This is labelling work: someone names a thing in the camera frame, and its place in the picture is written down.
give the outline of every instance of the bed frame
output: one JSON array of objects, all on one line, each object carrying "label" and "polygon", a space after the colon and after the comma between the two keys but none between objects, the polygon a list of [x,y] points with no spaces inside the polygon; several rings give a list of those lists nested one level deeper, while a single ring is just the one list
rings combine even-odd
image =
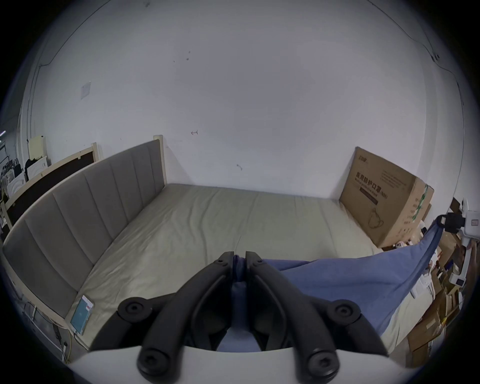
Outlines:
[{"label": "bed frame", "polygon": [[7,221],[9,229],[13,228],[22,214],[38,200],[45,192],[50,190],[63,179],[92,163],[99,160],[96,143],[86,149],[60,160],[45,170],[35,175],[25,183],[17,192],[10,196],[7,203],[1,203],[0,209]]},{"label": "bed frame", "polygon": [[[94,144],[56,163],[55,169],[90,152],[98,159]],[[33,178],[30,187],[45,176]],[[1,254],[7,275],[41,312],[70,329],[65,317],[95,263],[166,184],[161,135],[81,168],[13,224]]]}]

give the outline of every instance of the phone screen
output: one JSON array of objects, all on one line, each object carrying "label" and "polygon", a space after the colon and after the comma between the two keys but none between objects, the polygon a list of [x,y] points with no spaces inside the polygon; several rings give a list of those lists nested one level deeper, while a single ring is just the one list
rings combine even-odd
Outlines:
[{"label": "phone screen", "polygon": [[83,335],[84,333],[85,325],[88,317],[90,316],[92,308],[93,303],[87,299],[85,295],[83,295],[77,305],[77,308],[75,309],[72,319],[70,320],[70,324],[72,324],[72,326],[80,335]]}]

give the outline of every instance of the cardboard pile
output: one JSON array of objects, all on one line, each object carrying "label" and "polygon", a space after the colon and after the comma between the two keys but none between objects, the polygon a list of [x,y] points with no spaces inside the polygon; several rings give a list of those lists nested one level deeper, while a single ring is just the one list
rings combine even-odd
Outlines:
[{"label": "cardboard pile", "polygon": [[418,177],[357,147],[340,201],[382,248],[409,239],[432,195]]}]

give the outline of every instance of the beige mattress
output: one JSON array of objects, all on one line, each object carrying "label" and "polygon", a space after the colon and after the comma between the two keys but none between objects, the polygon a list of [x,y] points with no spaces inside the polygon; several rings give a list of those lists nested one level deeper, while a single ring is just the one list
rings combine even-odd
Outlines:
[{"label": "beige mattress", "polygon": [[[102,255],[67,321],[86,295],[94,308],[79,338],[89,346],[122,300],[176,292],[226,251],[306,261],[381,252],[338,201],[170,184]],[[412,328],[430,305],[424,308],[422,302],[417,308],[415,302],[409,300],[408,313],[397,310],[392,318],[395,326],[385,332],[390,345],[397,344],[395,335],[405,333],[401,317],[409,317],[405,321]]]}]

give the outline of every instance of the gray headboard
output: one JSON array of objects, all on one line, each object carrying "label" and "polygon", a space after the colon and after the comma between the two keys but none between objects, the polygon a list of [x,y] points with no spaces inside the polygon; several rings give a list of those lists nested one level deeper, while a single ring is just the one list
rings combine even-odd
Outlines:
[{"label": "gray headboard", "polygon": [[88,166],[38,199],[3,245],[13,271],[64,318],[112,241],[165,186],[162,137]]}]

